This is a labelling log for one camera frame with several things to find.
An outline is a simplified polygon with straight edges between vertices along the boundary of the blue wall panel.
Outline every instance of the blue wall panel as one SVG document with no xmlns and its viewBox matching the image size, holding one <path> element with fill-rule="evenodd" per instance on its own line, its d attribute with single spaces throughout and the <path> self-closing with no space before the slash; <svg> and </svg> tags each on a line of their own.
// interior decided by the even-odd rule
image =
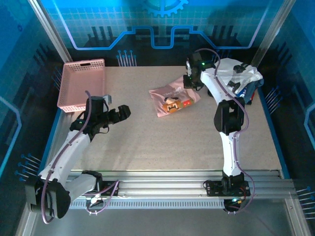
<svg viewBox="0 0 315 236">
<path fill-rule="evenodd" d="M 314 16 L 313 0 L 296 1 L 260 66 L 264 94 L 278 86 L 283 97 L 271 118 L 297 189 L 315 188 Z"/>
<path fill-rule="evenodd" d="M 26 203 L 24 182 L 37 171 L 21 156 L 42 158 L 63 63 L 27 0 L 0 0 L 0 15 L 0 235 L 8 236 Z"/>
<path fill-rule="evenodd" d="M 249 49 L 260 44 L 282 3 L 281 0 L 42 2 L 72 57 L 80 59 L 93 55 L 96 58 L 97 53 L 87 51 L 101 50 L 106 51 L 103 57 L 112 59 L 117 50 L 124 49 L 141 55 L 143 47 L 152 56 L 161 53 L 156 50 L 180 52 L 184 48 L 190 53 L 201 46 Z M 172 63 L 160 61 L 160 64 Z"/>
</svg>

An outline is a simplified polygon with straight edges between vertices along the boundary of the snack bag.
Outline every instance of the snack bag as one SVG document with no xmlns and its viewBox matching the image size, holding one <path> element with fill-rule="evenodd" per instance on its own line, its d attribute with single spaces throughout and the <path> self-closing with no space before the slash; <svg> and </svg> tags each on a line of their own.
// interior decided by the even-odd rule
<svg viewBox="0 0 315 236">
<path fill-rule="evenodd" d="M 152 89 L 149 93 L 158 117 L 179 111 L 200 100 L 200 96 L 195 90 L 184 88 L 183 77 L 164 87 Z"/>
</svg>

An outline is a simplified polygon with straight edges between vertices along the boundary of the table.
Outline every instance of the table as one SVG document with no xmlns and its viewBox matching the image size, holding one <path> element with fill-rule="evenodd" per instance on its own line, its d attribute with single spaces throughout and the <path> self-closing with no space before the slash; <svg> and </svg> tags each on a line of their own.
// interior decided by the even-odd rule
<svg viewBox="0 0 315 236">
<path fill-rule="evenodd" d="M 184 66 L 107 67 L 110 109 L 126 104 L 131 116 L 111 125 L 108 134 L 96 135 L 73 170 L 221 170 L 222 143 L 213 123 L 217 105 L 206 88 L 196 104 L 162 118 L 156 115 L 149 90 L 185 72 Z M 242 168 L 281 169 L 258 93 L 246 110 L 250 126 L 240 137 Z"/>
</svg>

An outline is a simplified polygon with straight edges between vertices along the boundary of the plastic basket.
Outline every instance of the plastic basket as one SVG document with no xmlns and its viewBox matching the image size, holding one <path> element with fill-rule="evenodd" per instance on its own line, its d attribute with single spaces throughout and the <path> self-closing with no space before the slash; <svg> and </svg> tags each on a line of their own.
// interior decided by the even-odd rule
<svg viewBox="0 0 315 236">
<path fill-rule="evenodd" d="M 104 59 L 65 63 L 57 106 L 64 112 L 84 111 L 85 90 L 91 96 L 106 94 Z"/>
</svg>

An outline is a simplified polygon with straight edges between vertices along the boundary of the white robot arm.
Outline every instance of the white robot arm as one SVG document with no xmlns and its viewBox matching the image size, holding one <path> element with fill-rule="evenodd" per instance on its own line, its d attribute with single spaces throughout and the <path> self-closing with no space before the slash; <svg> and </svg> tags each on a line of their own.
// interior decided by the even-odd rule
<svg viewBox="0 0 315 236">
<path fill-rule="evenodd" d="M 184 87 L 200 90 L 204 85 L 208 88 L 217 103 L 217 111 L 214 117 L 214 125 L 220 133 L 223 145 L 224 166 L 222 188 L 220 183 L 210 181 L 204 187 L 216 189 L 207 191 L 208 196 L 239 196 L 244 195 L 242 189 L 249 190 L 248 182 L 244 180 L 244 173 L 239 165 L 239 131 L 244 123 L 244 99 L 236 97 L 224 84 L 217 68 L 213 63 L 212 50 L 197 50 L 188 56 L 186 67 L 187 75 L 184 75 Z M 242 66 L 238 65 L 231 70 L 235 73 L 242 72 Z"/>
<path fill-rule="evenodd" d="M 78 178 L 66 181 L 76 160 L 82 156 L 100 128 L 108 128 L 108 125 L 130 116 L 128 106 L 119 106 L 116 112 L 115 109 L 108 109 L 110 103 L 109 95 L 92 96 L 91 101 L 87 101 L 86 111 L 71 124 L 70 132 L 53 160 L 37 177 L 28 178 L 25 184 L 28 207 L 33 212 L 45 213 L 45 223 L 49 223 L 45 215 L 60 219 L 73 200 L 88 192 L 98 193 L 107 187 L 108 183 L 102 180 L 102 175 L 94 171 L 83 171 Z"/>
</svg>

